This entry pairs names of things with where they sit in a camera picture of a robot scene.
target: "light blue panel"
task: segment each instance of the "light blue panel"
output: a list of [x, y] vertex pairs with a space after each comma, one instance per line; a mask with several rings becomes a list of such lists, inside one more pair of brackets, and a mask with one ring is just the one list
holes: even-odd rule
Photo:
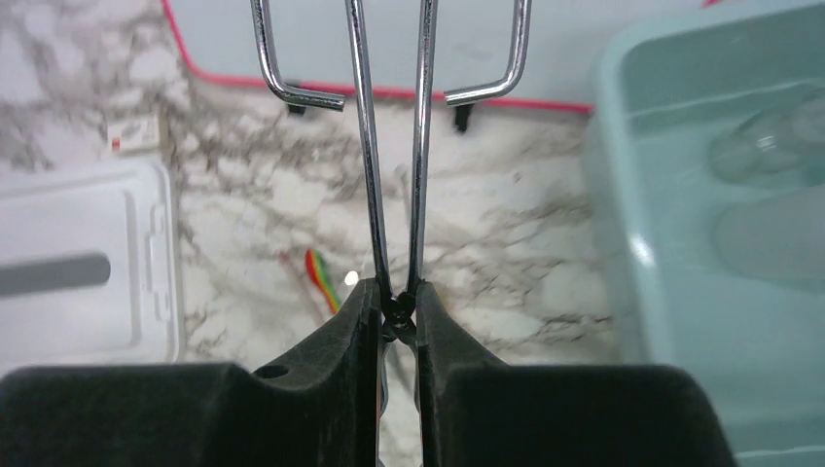
[[[183, 42], [209, 73], [260, 78], [245, 0], [168, 0]], [[534, 0], [528, 58], [512, 97], [592, 101], [588, 75], [616, 32], [641, 19], [688, 12], [701, 0]], [[364, 0], [373, 83], [413, 90], [419, 4]], [[352, 86], [343, 0], [270, 0], [281, 74]], [[435, 89], [495, 81], [510, 48], [512, 0], [441, 0]]]

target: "water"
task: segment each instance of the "water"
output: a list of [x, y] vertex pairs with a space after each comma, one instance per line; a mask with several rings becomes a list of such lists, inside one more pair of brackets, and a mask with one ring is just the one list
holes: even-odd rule
[[[632, 122], [667, 328], [675, 360], [724, 408], [720, 416], [737, 451], [822, 444], [825, 287], [743, 277], [719, 260], [711, 241], [726, 209], [807, 184], [801, 171], [764, 186], [713, 176], [711, 140], [754, 112], [739, 103], [663, 110]], [[746, 431], [739, 429], [746, 423]]]

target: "white plastic container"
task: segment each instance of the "white plastic container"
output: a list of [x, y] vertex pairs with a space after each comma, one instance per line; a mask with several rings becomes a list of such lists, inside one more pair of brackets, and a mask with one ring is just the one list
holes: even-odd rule
[[4, 178], [0, 219], [0, 376], [177, 360], [176, 221], [160, 160]]

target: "white marble surface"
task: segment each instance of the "white marble surface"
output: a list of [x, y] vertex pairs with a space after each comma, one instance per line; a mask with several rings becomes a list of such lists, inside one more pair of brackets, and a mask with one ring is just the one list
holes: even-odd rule
[[[457, 135], [450, 112], [435, 107], [425, 275], [453, 318], [510, 363], [614, 360], [579, 168], [584, 118], [482, 107]], [[171, 131], [185, 358], [254, 369], [317, 326], [319, 297], [296, 286], [306, 279], [284, 268], [282, 252], [300, 266], [312, 246], [338, 279], [369, 270], [355, 106], [294, 118], [263, 90], [197, 81], [157, 1], [0, 2], [0, 175], [111, 159], [107, 122], [154, 112]], [[412, 106], [380, 102], [377, 121], [401, 284]], [[418, 465], [417, 414], [390, 375], [381, 457], [388, 467]]]

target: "light blue plastic tub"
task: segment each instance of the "light blue plastic tub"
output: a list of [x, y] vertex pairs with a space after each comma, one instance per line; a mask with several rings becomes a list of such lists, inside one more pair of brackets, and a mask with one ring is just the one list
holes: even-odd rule
[[721, 212], [800, 185], [717, 181], [707, 146], [823, 82], [822, 0], [640, 24], [596, 69], [584, 168], [623, 356], [696, 377], [743, 466], [825, 466], [825, 287], [749, 279], [719, 261]]

